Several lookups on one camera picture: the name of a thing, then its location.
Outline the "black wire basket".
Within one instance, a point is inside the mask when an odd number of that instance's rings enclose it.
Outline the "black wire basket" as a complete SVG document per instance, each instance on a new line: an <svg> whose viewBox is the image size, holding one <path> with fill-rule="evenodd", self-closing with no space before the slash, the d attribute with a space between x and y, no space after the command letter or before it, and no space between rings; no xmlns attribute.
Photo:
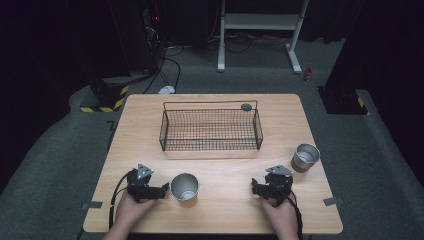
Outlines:
<svg viewBox="0 0 424 240"><path fill-rule="evenodd" d="M248 103L251 111L243 111ZM260 150L264 140L257 100L163 103L163 151Z"/></svg>

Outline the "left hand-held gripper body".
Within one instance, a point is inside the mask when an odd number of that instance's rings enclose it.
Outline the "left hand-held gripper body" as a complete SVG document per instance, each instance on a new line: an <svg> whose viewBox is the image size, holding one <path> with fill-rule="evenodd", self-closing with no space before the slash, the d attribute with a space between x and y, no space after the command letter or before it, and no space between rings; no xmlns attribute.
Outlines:
<svg viewBox="0 0 424 240"><path fill-rule="evenodd" d="M153 171L145 165L139 163L136 168L128 172L127 192L136 201L142 202L150 193L161 193L160 187L150 187L149 181Z"/></svg>

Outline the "dark equipment rack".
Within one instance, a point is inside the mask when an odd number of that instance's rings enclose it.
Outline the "dark equipment rack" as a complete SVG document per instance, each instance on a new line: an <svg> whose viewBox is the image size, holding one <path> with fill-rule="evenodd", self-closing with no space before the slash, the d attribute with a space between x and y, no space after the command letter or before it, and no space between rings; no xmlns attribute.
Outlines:
<svg viewBox="0 0 424 240"><path fill-rule="evenodd" d="M108 0L129 74L157 68L165 38L161 0Z"/></svg>

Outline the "person's right hand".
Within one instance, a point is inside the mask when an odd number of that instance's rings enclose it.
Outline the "person's right hand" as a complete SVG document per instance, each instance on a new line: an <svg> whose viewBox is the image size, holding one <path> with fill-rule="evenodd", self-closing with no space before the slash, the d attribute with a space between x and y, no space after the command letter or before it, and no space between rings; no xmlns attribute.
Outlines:
<svg viewBox="0 0 424 240"><path fill-rule="evenodd" d="M276 233L288 234L289 232L297 232L296 212L288 199L277 207L272 206L263 197L259 198L259 202Z"/></svg>

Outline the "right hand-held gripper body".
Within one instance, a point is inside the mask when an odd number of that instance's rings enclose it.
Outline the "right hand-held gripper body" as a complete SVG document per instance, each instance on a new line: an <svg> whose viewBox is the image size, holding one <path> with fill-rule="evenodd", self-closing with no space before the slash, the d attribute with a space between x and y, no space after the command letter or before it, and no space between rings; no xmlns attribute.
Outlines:
<svg viewBox="0 0 424 240"><path fill-rule="evenodd" d="M275 199L277 205L281 205L292 191L294 173L283 165L267 168L266 172L262 196Z"/></svg>

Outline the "metal cup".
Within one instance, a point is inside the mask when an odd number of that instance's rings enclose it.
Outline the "metal cup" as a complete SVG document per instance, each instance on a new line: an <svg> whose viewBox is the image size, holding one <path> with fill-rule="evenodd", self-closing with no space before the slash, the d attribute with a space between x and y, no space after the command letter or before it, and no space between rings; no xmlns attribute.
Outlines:
<svg viewBox="0 0 424 240"><path fill-rule="evenodd" d="M199 187L198 179L190 173L177 175L170 184L171 195L185 208L196 205Z"/></svg>
<svg viewBox="0 0 424 240"><path fill-rule="evenodd" d="M298 173L310 170L321 158L320 150L310 143L300 144L292 157L291 166Z"/></svg>

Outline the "black yellow striped stand base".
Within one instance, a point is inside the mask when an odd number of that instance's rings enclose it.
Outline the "black yellow striped stand base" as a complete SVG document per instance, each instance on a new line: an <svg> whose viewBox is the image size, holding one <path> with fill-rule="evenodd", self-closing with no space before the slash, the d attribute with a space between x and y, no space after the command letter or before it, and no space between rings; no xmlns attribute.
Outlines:
<svg viewBox="0 0 424 240"><path fill-rule="evenodd" d="M89 94L80 104L80 110L85 113L118 111L128 90L128 85L108 85L104 80L99 80L90 85Z"/></svg>
<svg viewBox="0 0 424 240"><path fill-rule="evenodd" d="M328 114L368 115L364 100L355 91L319 87L318 93Z"/></svg>

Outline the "white metal stand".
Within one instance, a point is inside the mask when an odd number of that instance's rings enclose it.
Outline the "white metal stand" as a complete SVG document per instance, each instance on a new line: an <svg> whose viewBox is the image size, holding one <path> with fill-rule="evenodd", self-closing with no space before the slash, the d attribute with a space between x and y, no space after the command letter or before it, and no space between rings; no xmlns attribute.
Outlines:
<svg viewBox="0 0 424 240"><path fill-rule="evenodd" d="M295 53L295 47L303 25L310 0L302 0L300 11L296 14L244 14L227 13L226 0L221 0L220 33L217 58L217 71L225 71L225 31L226 30L277 30L292 31L291 42L285 45L295 74L301 74L302 68Z"/></svg>

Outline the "person's left hand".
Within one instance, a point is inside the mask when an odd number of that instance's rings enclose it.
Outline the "person's left hand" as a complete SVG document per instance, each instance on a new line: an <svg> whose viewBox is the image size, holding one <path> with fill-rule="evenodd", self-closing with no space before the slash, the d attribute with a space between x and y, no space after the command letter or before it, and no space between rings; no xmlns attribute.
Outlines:
<svg viewBox="0 0 424 240"><path fill-rule="evenodd" d="M129 232L155 205L155 200L137 202L127 192L122 194L116 210L113 229Z"/></svg>

